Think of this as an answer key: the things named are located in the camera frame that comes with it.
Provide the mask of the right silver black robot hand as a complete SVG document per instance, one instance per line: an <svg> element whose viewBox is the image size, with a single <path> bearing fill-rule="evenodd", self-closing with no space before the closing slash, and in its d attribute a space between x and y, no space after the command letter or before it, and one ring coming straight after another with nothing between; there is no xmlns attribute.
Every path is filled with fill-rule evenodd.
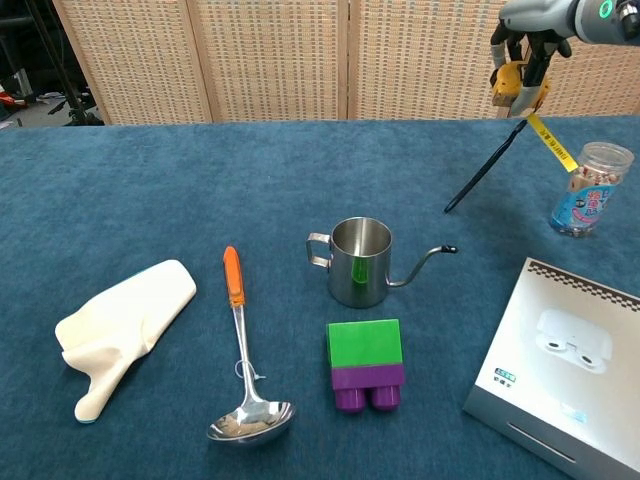
<svg viewBox="0 0 640 480"><path fill-rule="evenodd" d="M567 43L575 33L568 17L571 5L571 1L507 1L501 7L490 39L495 69L506 64L505 45L509 40L518 44L527 36L530 48L519 94L510 106L512 116L520 115L536 100L554 53L571 56Z"/></svg>

